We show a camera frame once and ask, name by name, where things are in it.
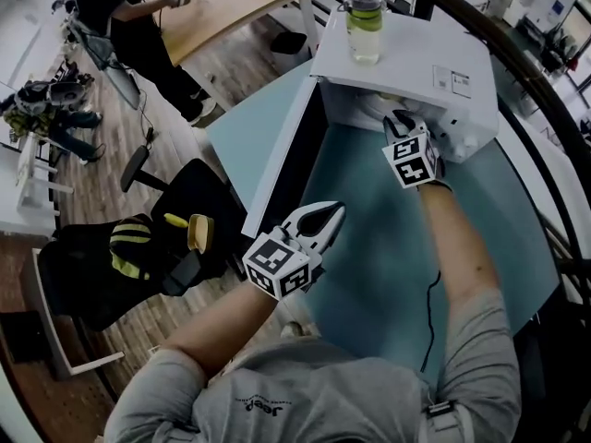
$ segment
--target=person in black shirt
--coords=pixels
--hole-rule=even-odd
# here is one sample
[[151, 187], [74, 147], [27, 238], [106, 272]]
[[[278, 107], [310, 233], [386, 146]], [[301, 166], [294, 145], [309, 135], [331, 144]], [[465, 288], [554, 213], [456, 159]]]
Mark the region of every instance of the person in black shirt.
[[177, 0], [76, 0], [89, 28], [109, 36], [117, 59], [153, 82], [191, 125], [210, 114], [215, 101], [181, 67], [173, 66], [152, 13]]

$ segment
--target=teal table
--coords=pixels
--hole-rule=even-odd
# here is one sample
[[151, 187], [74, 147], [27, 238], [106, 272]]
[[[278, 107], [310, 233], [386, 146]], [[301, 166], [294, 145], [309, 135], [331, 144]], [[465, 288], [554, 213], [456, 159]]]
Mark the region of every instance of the teal table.
[[[297, 89], [302, 65], [240, 103], [209, 129], [213, 147], [248, 209]], [[381, 133], [330, 126], [302, 203], [341, 200], [347, 218], [324, 255], [326, 274], [306, 302], [323, 337], [358, 356], [419, 369], [428, 348], [427, 287], [438, 266], [417, 192], [403, 190], [381, 153]], [[549, 244], [519, 177], [496, 142], [447, 180], [483, 235], [501, 276], [511, 327], [523, 327], [559, 284]], [[448, 305], [431, 295], [435, 343], [425, 374], [435, 383]]]

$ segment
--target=person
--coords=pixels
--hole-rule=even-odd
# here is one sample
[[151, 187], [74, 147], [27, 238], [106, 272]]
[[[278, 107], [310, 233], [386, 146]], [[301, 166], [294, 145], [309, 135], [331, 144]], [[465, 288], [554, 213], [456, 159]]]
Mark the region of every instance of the person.
[[191, 124], [216, 106], [181, 66], [173, 66], [152, 14], [177, 0], [76, 0], [80, 20], [102, 36], [109, 33], [120, 63], [153, 82], [162, 96]]
[[[499, 279], [453, 192], [425, 184], [419, 195], [450, 307], [435, 393], [411, 369], [356, 359], [306, 337], [237, 358], [210, 382], [277, 305], [243, 283], [176, 330], [139, 370], [107, 422], [105, 440], [511, 441], [520, 375]], [[444, 401], [452, 406], [442, 417], [426, 411]]]
[[96, 128], [103, 120], [101, 114], [68, 112], [51, 105], [48, 105], [40, 114], [26, 114], [17, 107], [15, 96], [11, 95], [0, 102], [0, 116], [10, 126], [13, 141], [26, 137], [29, 133], [35, 133], [40, 137], [49, 138], [65, 150], [73, 152], [84, 164], [97, 162], [105, 153], [104, 145], [96, 148], [68, 133], [70, 128]]

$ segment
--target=clear plastic bottle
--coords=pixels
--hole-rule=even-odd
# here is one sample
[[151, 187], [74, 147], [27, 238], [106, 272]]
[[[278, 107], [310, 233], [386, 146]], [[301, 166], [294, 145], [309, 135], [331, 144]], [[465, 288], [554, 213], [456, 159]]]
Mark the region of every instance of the clear plastic bottle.
[[345, 0], [347, 33], [351, 55], [360, 64], [380, 59], [381, 0]]

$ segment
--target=skin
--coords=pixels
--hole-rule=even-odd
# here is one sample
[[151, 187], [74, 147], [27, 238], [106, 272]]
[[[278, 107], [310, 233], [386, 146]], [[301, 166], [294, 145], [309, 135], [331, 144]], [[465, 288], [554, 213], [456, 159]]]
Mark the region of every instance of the skin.
[[[498, 287], [497, 274], [484, 241], [443, 186], [419, 188], [450, 303], [450, 317], [473, 297]], [[176, 330], [164, 348], [194, 359], [214, 377], [269, 318], [277, 302], [247, 282]]]
[[122, 3], [112, 15], [120, 21], [131, 21], [132, 19], [147, 17], [152, 13], [162, 10], [166, 7], [177, 6], [176, 0], [150, 0], [140, 4], [131, 5], [129, 2]]

